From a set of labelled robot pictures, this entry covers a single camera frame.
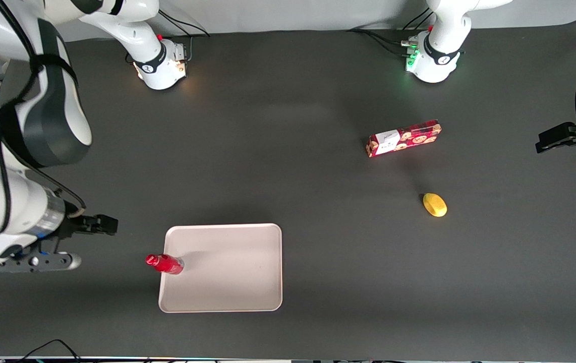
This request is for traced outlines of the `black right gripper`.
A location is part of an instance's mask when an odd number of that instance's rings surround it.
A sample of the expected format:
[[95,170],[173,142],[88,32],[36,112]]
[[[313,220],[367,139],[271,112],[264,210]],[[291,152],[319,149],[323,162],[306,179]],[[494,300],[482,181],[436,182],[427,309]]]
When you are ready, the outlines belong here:
[[[78,232],[80,228],[83,229],[81,225],[83,225],[85,209],[82,207],[76,211],[73,209],[74,205],[71,202],[65,202],[65,215],[59,227],[48,236],[40,237],[37,240],[39,255],[46,256],[63,253],[63,251],[59,251],[61,242]],[[108,215],[84,216],[84,232],[87,234],[114,236],[118,231],[118,225],[119,221]]]

